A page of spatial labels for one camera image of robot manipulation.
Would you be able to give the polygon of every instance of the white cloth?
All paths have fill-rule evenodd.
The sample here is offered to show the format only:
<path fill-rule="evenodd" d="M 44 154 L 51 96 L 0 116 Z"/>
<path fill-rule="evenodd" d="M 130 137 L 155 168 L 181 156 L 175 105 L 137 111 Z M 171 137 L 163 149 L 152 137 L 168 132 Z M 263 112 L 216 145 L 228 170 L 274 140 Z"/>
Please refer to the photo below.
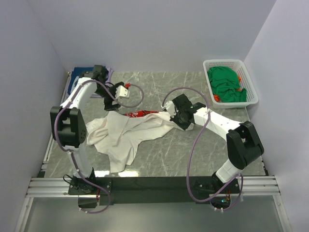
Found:
<path fill-rule="evenodd" d="M 105 118 L 95 119 L 86 127 L 87 144 L 109 156 L 111 173 L 121 172 L 132 164 L 140 142 L 160 138 L 172 128 L 180 129 L 165 112 L 127 117 L 110 111 Z"/>

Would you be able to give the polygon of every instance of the robotic arm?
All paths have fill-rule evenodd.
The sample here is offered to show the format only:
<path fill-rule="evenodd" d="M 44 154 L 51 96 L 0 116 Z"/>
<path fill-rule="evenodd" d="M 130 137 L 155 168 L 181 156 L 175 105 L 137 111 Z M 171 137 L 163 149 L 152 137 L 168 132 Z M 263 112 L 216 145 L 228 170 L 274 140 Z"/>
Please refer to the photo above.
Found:
<path fill-rule="evenodd" d="M 184 94 L 168 101 L 162 108 L 170 114 L 170 120 L 183 130 L 191 123 L 204 126 L 210 110 L 202 103 L 192 104 Z M 251 122 L 240 123 L 212 111 L 210 114 L 211 120 L 206 128 L 227 142 L 228 159 L 212 175 L 216 184 L 222 186 L 260 157 L 264 148 Z"/>
<path fill-rule="evenodd" d="M 80 172 L 86 178 L 90 178 L 90 176 L 94 175 L 94 173 L 93 168 L 91 167 L 86 157 L 84 144 L 84 141 L 86 140 L 86 125 L 81 110 L 85 107 L 93 93 L 97 93 L 104 98 L 104 109 L 106 111 L 116 110 L 120 107 L 119 104 L 113 104 L 113 99 L 106 92 L 105 88 L 103 88 L 97 82 L 91 81 L 96 80 L 104 83 L 105 75 L 105 68 L 100 65 L 95 65 L 92 72 L 87 71 L 82 73 L 77 82 L 77 86 L 70 94 L 68 99 L 63 102 L 60 107 L 52 107 L 50 111 L 53 138 L 56 139 L 54 131 L 56 117 L 65 106 L 71 103 L 69 107 L 66 108 L 65 111 L 61 114 L 57 122 L 57 132 L 61 145 L 65 150 L 73 151 Z M 123 82 L 119 82 L 111 87 L 107 85 L 105 86 L 115 99 L 129 97 L 129 90 Z M 80 178 L 80 175 L 74 168 L 74 163 L 70 152 L 68 152 L 68 154 L 73 166 L 73 176 Z"/>

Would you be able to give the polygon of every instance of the glass surface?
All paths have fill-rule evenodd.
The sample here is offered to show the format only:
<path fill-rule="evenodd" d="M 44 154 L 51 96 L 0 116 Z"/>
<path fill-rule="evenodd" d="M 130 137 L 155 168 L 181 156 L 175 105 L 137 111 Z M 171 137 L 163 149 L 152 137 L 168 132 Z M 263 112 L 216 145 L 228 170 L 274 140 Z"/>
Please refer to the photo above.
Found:
<path fill-rule="evenodd" d="M 271 196 L 244 197 L 234 208 L 214 212 L 195 203 L 116 204 L 87 215 L 76 198 L 36 198 L 26 232 L 282 232 Z"/>

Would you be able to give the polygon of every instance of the cable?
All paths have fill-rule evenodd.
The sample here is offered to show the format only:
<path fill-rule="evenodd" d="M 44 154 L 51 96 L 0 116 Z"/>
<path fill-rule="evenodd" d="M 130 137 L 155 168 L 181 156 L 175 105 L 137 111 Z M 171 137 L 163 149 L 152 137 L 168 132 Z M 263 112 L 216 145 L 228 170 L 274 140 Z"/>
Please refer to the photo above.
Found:
<path fill-rule="evenodd" d="M 141 102 L 142 102 L 143 99 L 144 99 L 144 91 L 142 90 L 142 88 L 141 88 L 140 86 L 135 85 L 135 84 L 131 84 L 131 86 L 135 86 L 135 87 L 137 87 L 137 88 L 140 90 L 140 93 L 141 93 L 141 100 L 140 100 L 137 104 L 135 104 L 135 105 L 125 105 L 125 104 L 119 102 L 116 98 L 114 98 L 114 96 L 109 92 L 109 90 L 106 88 L 106 86 L 105 86 L 103 83 L 101 83 L 100 81 L 97 81 L 97 80 L 87 80 L 87 81 L 85 81 L 85 82 L 82 83 L 82 86 L 84 86 L 85 84 L 87 84 L 87 83 L 89 83 L 89 82 L 96 82 L 97 84 L 99 84 L 100 86 L 102 86 L 102 87 L 105 89 L 105 91 L 107 92 L 107 94 L 108 94 L 115 102 L 117 102 L 119 105 L 121 105 L 121 106 L 123 106 L 123 107 L 126 107 L 126 108 L 134 108 L 134 107 L 138 106 L 139 104 L 141 104 Z"/>
<path fill-rule="evenodd" d="M 109 84 L 109 85 L 112 85 L 112 86 L 115 86 L 113 83 L 111 82 L 104 82 L 105 84 Z"/>
<path fill-rule="evenodd" d="M 82 172 L 80 171 L 80 169 L 79 169 L 79 167 L 78 167 L 78 165 L 77 165 L 76 159 L 75 159 L 75 157 L 74 157 L 74 152 L 73 152 L 72 150 L 70 150 L 70 149 L 65 149 L 65 148 L 63 147 L 63 145 L 62 145 L 61 142 L 60 142 L 59 135 L 58 135 L 58 122 L 59 122 L 59 119 L 60 119 L 61 115 L 62 115 L 63 112 L 72 104 L 72 101 L 76 98 L 76 96 L 77 96 L 77 94 L 79 93 L 79 91 L 81 90 L 81 88 L 82 88 L 85 84 L 87 84 L 87 83 L 89 83 L 89 82 L 96 82 L 96 83 L 100 84 L 100 85 L 106 90 L 106 92 L 109 94 L 109 96 L 110 96 L 115 102 L 117 102 L 117 103 L 120 104 L 121 106 L 124 106 L 124 107 L 127 107 L 127 108 L 133 108 L 133 107 L 138 106 L 138 105 L 142 102 L 142 100 L 144 99 L 144 92 L 143 92 L 143 90 L 142 90 L 142 88 L 141 88 L 140 86 L 135 85 L 135 84 L 131 84 L 131 86 L 135 86 L 135 87 L 137 87 L 138 89 L 140 89 L 140 92 L 141 92 L 141 100 L 140 100 L 140 102 L 138 102 L 138 104 L 135 104 L 135 105 L 133 105 L 133 106 L 127 106 L 127 105 L 124 105 L 124 104 L 120 103 L 119 101 L 117 101 L 117 100 L 113 97 L 113 95 L 109 92 L 109 90 L 105 87 L 105 85 L 104 85 L 103 83 L 101 83 L 101 82 L 99 82 L 99 81 L 97 81 L 97 80 L 87 80 L 87 81 L 83 82 L 81 85 L 79 85 L 79 86 L 77 87 L 76 91 L 74 92 L 74 94 L 72 95 L 71 99 L 69 100 L 69 103 L 68 103 L 66 106 L 64 106 L 64 107 L 60 110 L 60 112 L 57 114 L 57 116 L 56 116 L 56 118 L 55 118 L 54 133 L 55 133 L 55 139 L 56 139 L 56 141 L 57 141 L 57 143 L 58 143 L 60 149 L 63 150 L 63 151 L 65 151 L 65 152 L 70 152 L 70 155 L 71 155 L 71 158 L 72 158 L 74 167 L 75 167 L 77 173 L 79 174 L 79 176 L 81 177 L 82 180 L 84 180 L 86 183 L 88 183 L 88 184 L 90 184 L 90 185 L 92 185 L 92 186 L 94 186 L 94 187 L 96 187 L 96 188 L 98 188 L 98 189 L 104 191 L 104 192 L 108 195 L 108 198 L 109 198 L 108 204 L 107 204 L 106 207 L 104 207 L 103 209 L 98 210 L 98 211 L 87 211 L 87 210 L 85 210 L 85 209 L 80 209 L 80 210 L 82 210 L 83 212 L 88 213 L 88 214 L 97 214 L 97 213 L 101 213 L 101 212 L 105 211 L 105 210 L 111 205 L 111 203 L 112 203 L 112 197 L 111 197 L 110 193 L 109 193 L 106 189 L 104 189 L 104 188 L 102 188 L 101 186 L 96 185 L 96 184 L 94 184 L 94 183 L 88 181 L 88 180 L 84 177 L 84 175 L 82 174 Z"/>
<path fill-rule="evenodd" d="M 187 173 L 186 173 L 186 183 L 187 183 L 187 189 L 188 189 L 188 193 L 190 195 L 190 197 L 192 198 L 193 201 L 195 202 L 198 202 L 198 203 L 205 203 L 213 198 L 215 198 L 222 190 L 224 190 L 236 177 L 238 177 L 239 175 L 241 176 L 241 186 L 240 186 L 240 192 L 239 192 L 239 195 L 237 197 L 237 199 L 226 209 L 223 209 L 224 210 L 228 210 L 230 209 L 231 207 L 233 207 L 236 202 L 239 200 L 240 196 L 241 196 L 241 193 L 242 193 L 242 187 L 243 187 L 243 175 L 242 174 L 239 174 L 239 175 L 236 175 L 234 176 L 233 178 L 231 178 L 228 182 L 226 182 L 215 194 L 213 194 L 211 197 L 208 197 L 206 199 L 203 199 L 203 200 L 200 200 L 200 199 L 197 199 L 192 191 L 191 191 L 191 188 L 190 188 L 190 166 L 191 166 L 191 160 L 192 160 L 192 156 L 193 156 L 193 151 L 194 151 L 194 148 L 197 144 L 197 141 L 198 139 L 200 138 L 202 132 L 205 130 L 205 128 L 207 127 L 208 123 L 210 122 L 211 120 L 211 112 L 210 112 L 210 105 L 209 105 L 209 102 L 206 98 L 206 96 L 204 94 L 202 94 L 200 91 L 194 89 L 194 88 L 191 88 L 191 87 L 178 87 L 178 88 L 175 88 L 175 89 L 172 89 L 170 92 L 167 93 L 167 95 L 165 96 L 165 98 L 163 99 L 163 102 L 162 102 L 162 106 L 164 106 L 164 103 L 165 103 L 165 100 L 167 99 L 167 97 L 174 91 L 178 90 L 178 89 L 189 89 L 189 90 L 192 90 L 196 93 L 198 93 L 204 100 L 205 100 L 205 103 L 206 103 L 206 107 L 208 109 L 208 112 L 207 112 L 207 115 L 208 115 L 208 118 L 207 118 L 207 121 L 206 123 L 204 124 L 204 126 L 202 127 L 202 129 L 199 131 L 197 137 L 195 138 L 194 142 L 193 142 L 193 145 L 192 145 L 192 148 L 191 148 L 191 151 L 190 151 L 190 156 L 189 156 L 189 161 L 188 161 L 188 165 L 187 165 Z"/>
<path fill-rule="evenodd" d="M 63 177 L 62 177 L 63 181 L 64 181 L 64 182 L 67 182 L 67 183 L 70 185 L 71 183 L 65 179 L 66 176 L 67 176 L 68 178 L 70 178 L 71 180 L 72 180 L 72 177 L 69 176 L 68 174 L 63 175 Z"/>

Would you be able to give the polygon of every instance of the red fabric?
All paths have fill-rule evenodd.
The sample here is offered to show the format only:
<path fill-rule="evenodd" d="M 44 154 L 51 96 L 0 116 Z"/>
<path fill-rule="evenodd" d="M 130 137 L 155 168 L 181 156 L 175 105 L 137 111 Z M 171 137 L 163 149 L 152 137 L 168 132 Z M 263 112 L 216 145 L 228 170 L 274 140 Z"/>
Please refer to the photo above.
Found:
<path fill-rule="evenodd" d="M 145 115 L 154 114 L 154 113 L 159 113 L 159 111 L 141 110 L 141 111 L 137 111 L 137 112 L 134 112 L 134 113 L 124 114 L 124 116 L 128 116 L 128 117 L 144 117 Z"/>

